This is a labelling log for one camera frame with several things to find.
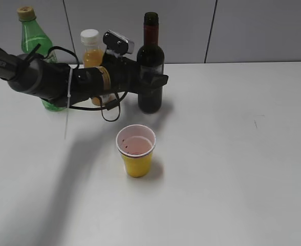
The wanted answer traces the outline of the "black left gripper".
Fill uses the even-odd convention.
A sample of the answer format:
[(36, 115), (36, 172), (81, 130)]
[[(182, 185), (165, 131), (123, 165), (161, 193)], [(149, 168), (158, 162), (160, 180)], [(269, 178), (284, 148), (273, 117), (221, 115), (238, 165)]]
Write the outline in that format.
[(104, 55), (101, 65), (106, 68), (111, 80), (110, 88), (104, 88), (101, 95), (125, 91), (141, 95), (151, 94), (165, 86), (169, 79), (168, 75), (152, 73), (144, 73), (141, 78), (141, 66), (123, 56)]

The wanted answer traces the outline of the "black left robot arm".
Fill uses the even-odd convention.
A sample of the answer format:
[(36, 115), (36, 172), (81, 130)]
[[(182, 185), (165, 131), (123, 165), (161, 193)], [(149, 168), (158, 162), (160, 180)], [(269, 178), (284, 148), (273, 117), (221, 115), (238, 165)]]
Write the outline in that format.
[(57, 107), (111, 93), (151, 94), (167, 84), (167, 75), (141, 76), (140, 70), (136, 61), (111, 54), (104, 55), (99, 67), (72, 69), (66, 63), (48, 63), (37, 53), (15, 56), (0, 48), (0, 78), (14, 91)]

